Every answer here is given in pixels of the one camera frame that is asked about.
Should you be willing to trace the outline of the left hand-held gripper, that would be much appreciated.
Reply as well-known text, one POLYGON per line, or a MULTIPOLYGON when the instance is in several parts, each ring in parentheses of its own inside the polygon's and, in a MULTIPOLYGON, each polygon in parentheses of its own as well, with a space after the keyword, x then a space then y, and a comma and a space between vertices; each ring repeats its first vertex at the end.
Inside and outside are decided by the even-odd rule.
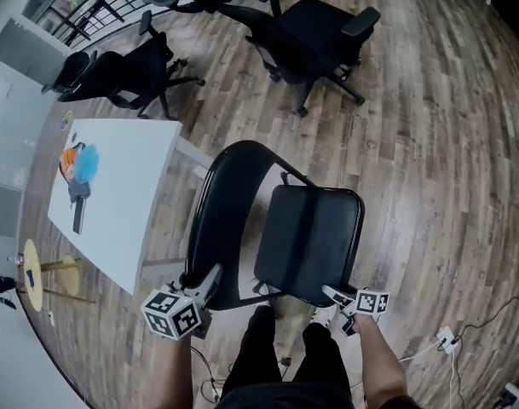
POLYGON ((204 275, 184 272, 181 283, 170 282, 152 290, 141 305, 148 328, 171 340, 188 335, 205 339, 212 320, 207 303, 215 295, 221 277, 222 267, 214 265, 204 275))

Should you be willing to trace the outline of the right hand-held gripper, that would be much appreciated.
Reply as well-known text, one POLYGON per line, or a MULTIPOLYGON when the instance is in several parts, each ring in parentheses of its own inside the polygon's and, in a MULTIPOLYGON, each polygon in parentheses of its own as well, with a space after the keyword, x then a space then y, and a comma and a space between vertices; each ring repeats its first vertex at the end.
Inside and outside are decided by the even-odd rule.
POLYGON ((386 313, 390 300, 387 291, 363 289, 349 294, 332 286, 323 285, 322 292, 339 306, 340 316, 337 326, 346 337, 355 334, 353 326, 357 314, 378 318, 386 313))

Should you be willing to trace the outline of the black folding chair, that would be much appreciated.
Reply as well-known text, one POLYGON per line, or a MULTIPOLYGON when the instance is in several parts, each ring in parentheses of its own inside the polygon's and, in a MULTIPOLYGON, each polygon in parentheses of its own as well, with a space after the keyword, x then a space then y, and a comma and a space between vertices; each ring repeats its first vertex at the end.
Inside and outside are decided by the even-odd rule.
POLYGON ((346 287, 360 241, 363 199, 347 188, 319 187, 257 141, 224 148, 207 171, 193 218, 184 272, 204 275, 222 267, 215 311, 257 303, 239 295, 239 262, 245 224, 259 188, 274 165, 298 186, 283 181, 273 190, 254 266, 255 278, 315 307, 333 301, 323 285, 346 287))

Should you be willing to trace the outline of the person's left forearm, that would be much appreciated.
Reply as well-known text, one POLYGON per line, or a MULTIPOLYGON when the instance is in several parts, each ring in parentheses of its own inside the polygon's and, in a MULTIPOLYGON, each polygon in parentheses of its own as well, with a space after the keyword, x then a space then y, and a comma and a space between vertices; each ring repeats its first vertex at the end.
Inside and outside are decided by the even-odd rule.
POLYGON ((193 409, 191 336, 159 345, 153 409, 193 409))

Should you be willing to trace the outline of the person's right forearm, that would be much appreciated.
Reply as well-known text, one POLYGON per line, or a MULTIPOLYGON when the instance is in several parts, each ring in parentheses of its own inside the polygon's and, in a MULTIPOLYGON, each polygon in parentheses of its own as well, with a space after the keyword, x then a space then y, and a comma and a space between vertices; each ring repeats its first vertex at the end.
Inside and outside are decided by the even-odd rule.
POLYGON ((368 409, 380 409, 396 397, 408 396, 406 374, 374 319, 357 314, 354 330, 360 337, 362 385, 368 409))

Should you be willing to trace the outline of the black office chair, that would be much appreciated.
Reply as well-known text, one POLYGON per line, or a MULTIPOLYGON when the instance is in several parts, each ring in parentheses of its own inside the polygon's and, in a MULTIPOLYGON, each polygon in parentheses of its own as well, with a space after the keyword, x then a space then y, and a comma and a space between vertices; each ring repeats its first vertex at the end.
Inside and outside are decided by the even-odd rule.
POLYGON ((300 86, 295 106, 300 117, 307 115, 305 103, 321 78, 352 95, 358 105, 364 103, 364 97, 346 81, 360 64, 361 47, 380 19, 375 8, 351 14, 320 0, 299 0, 282 10, 280 0, 258 1, 269 2, 270 12, 232 0, 151 0, 156 6, 180 13, 218 12, 247 26, 251 33, 246 40, 259 52, 270 78, 300 86))
POLYGON ((59 102, 106 98, 114 106, 136 111, 137 117, 144 119, 148 118, 147 107, 159 100, 164 117, 171 120, 167 89, 186 83, 203 86, 205 80, 197 76, 172 77, 187 61, 173 59, 166 33, 155 30, 152 19, 150 10, 141 16, 139 34, 147 33, 150 38, 138 48, 126 55, 114 51, 101 55, 75 52, 65 59, 41 92, 57 93, 59 102))

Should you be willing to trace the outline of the person's right white shoe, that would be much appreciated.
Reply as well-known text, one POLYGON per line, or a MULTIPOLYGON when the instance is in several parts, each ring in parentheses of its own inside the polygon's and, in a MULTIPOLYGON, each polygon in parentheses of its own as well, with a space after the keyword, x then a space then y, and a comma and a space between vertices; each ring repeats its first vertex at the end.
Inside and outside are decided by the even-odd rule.
POLYGON ((310 323, 322 325, 326 329, 330 330, 332 328, 333 321, 337 317, 337 311, 337 304, 333 304, 326 308, 316 308, 310 323))

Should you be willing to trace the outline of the person's black trousers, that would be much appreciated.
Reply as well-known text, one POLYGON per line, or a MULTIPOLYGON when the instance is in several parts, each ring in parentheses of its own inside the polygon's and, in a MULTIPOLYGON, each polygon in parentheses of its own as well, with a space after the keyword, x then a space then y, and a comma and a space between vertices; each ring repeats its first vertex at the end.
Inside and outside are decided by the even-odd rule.
POLYGON ((282 380, 274 337, 274 308, 260 305, 249 320, 216 409, 355 409, 331 329, 306 326, 305 355, 290 382, 282 380))

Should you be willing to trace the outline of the white power strip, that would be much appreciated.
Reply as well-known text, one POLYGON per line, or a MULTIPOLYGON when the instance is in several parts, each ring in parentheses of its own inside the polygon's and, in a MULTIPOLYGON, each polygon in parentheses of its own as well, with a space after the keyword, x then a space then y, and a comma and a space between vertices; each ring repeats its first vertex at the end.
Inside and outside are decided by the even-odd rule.
POLYGON ((436 333, 437 350, 445 354, 456 354, 461 338, 456 336, 448 325, 442 326, 436 333))

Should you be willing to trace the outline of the white table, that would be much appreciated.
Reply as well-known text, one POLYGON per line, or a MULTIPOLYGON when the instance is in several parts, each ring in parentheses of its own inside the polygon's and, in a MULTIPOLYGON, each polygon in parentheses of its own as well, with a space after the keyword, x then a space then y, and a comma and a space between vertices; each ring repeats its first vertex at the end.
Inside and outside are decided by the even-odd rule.
POLYGON ((147 235, 165 173, 175 152, 201 167, 213 159, 185 140, 177 121, 81 118, 65 146, 96 145, 99 166, 84 207, 81 234, 72 231, 74 205, 61 174, 55 176, 48 218, 75 248, 120 288, 134 294, 147 235))

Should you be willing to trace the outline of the black flat bar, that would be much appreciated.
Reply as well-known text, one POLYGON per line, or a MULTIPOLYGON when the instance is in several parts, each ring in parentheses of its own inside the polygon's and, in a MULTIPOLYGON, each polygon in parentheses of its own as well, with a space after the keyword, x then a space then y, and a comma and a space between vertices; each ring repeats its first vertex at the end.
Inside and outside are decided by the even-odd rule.
POLYGON ((86 199, 79 197, 75 202, 72 231, 81 234, 84 220, 84 207, 86 199))

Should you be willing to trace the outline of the grey cloth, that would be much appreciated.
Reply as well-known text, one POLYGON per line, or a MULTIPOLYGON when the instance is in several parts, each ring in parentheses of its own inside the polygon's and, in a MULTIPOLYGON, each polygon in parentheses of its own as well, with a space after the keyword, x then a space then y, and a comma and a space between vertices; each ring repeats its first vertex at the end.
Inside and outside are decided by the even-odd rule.
POLYGON ((71 180, 68 183, 68 193, 71 203, 76 203, 78 199, 87 199, 90 196, 89 183, 79 183, 71 180))

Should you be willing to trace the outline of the round wooden side table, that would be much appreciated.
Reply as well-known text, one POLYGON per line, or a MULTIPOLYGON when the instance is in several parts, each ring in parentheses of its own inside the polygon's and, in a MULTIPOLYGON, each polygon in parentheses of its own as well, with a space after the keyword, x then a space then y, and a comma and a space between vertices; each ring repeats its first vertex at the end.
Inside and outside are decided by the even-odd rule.
POLYGON ((79 269, 86 263, 83 259, 74 259, 70 255, 64 255, 60 261, 41 263, 36 246, 31 239, 25 243, 23 252, 24 285, 26 294, 33 309, 40 312, 43 308, 43 296, 51 295, 76 302, 95 304, 95 301, 78 297, 80 287, 79 269), (31 287, 26 277, 26 271, 31 270, 34 278, 34 286, 31 287), (43 287, 43 274, 61 273, 65 292, 52 291, 43 287))

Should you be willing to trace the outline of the frosted glass partition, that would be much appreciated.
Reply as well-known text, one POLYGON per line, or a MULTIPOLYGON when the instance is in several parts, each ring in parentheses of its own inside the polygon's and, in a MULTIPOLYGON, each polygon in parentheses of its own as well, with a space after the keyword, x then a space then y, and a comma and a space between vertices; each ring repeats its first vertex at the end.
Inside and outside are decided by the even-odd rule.
POLYGON ((17 237, 22 194, 52 104, 38 83, 0 61, 0 237, 17 237))

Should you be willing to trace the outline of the grey door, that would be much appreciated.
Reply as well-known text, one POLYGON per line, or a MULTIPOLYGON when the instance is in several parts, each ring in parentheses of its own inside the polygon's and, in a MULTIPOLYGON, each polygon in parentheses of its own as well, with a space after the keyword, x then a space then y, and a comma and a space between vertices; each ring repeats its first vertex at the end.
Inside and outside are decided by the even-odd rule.
POLYGON ((9 17, 0 30, 0 62, 41 85, 55 81, 71 52, 22 15, 9 17))

